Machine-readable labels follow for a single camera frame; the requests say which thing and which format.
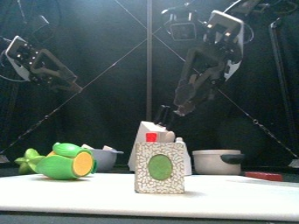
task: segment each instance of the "gray bowl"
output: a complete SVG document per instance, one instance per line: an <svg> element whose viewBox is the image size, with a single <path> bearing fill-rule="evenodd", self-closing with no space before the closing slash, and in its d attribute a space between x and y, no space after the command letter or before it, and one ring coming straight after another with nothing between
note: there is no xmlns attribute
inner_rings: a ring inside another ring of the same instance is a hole
<svg viewBox="0 0 299 224"><path fill-rule="evenodd" d="M91 149L94 158L98 161L98 172L110 172L118 161L118 154L124 154L118 150Z"/></svg>

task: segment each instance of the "silver pot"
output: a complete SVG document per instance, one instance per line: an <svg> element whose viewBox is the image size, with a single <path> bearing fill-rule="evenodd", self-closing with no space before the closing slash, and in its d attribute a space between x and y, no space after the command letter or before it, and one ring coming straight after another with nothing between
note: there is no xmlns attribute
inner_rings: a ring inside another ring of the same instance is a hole
<svg viewBox="0 0 299 224"><path fill-rule="evenodd" d="M90 150L94 155L94 158L98 161L98 172L111 171L116 164L118 154L124 154L124 152L119 150Z"/></svg>
<svg viewBox="0 0 299 224"><path fill-rule="evenodd" d="M239 150L196 150L192 152L198 174L239 175L244 154Z"/></svg>

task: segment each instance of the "black curtain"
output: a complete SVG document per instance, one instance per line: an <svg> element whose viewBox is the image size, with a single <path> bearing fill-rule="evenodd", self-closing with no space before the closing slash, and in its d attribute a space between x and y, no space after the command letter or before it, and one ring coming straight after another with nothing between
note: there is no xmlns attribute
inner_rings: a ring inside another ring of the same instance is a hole
<svg viewBox="0 0 299 224"><path fill-rule="evenodd" d="M200 43L200 40L175 42L160 29L160 12L184 2L154 1L154 116L162 104L175 109L174 91L183 69L182 58L188 49ZM191 7L199 12L200 20L207 21L212 10L224 11L231 2L192 1ZM140 0L32 0L22 1L22 4L24 18L18 2L1 1L1 36L12 39L20 35L38 47L50 49L79 76L78 84L84 89L71 98L70 92L54 93L32 83L0 80L1 100L7 95L1 110L1 125L5 128L0 142L3 149L70 100L39 128L7 150L5 155L14 160L28 148L47 154L56 142L90 144L96 148L108 145L126 152L116 161L119 165L126 165L139 123L146 119L147 3ZM40 14L52 28L52 37L43 43L34 38L31 27L31 21ZM244 45L240 68L222 90L290 145L268 34L268 25L275 19L276 14L270 11L247 20L255 37ZM294 55L294 63L298 64L294 51L288 54ZM18 78L8 66L1 67L1 73ZM298 113L298 88L294 86L291 89ZM172 130L176 136L183 137L191 154L204 149L240 149L247 155L248 165L287 165L292 159L222 94L216 95L215 101L204 102L190 115L178 119Z"/></svg>

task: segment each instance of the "green plastic toy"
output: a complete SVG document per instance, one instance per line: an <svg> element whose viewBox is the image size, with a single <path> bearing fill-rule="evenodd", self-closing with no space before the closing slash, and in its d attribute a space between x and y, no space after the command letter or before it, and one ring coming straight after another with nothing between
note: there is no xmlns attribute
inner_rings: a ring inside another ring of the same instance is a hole
<svg viewBox="0 0 299 224"><path fill-rule="evenodd" d="M34 172L51 179L68 180L86 177L96 171L98 163L91 151L80 148L76 144L56 143L47 157L36 153L36 150L28 149L24 157L15 160L22 165L20 173L23 171L24 174L30 166Z"/></svg>
<svg viewBox="0 0 299 224"><path fill-rule="evenodd" d="M15 160L15 162L20 165L19 173L22 175L35 173L36 165L44 158L46 156L42 156L35 149L28 149L23 157L19 157Z"/></svg>

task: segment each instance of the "stone-patterned box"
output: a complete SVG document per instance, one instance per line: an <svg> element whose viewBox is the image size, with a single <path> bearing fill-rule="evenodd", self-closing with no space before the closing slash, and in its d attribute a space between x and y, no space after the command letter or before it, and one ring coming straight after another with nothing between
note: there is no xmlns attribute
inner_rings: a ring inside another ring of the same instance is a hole
<svg viewBox="0 0 299 224"><path fill-rule="evenodd" d="M135 191L184 192L182 143L135 144Z"/></svg>

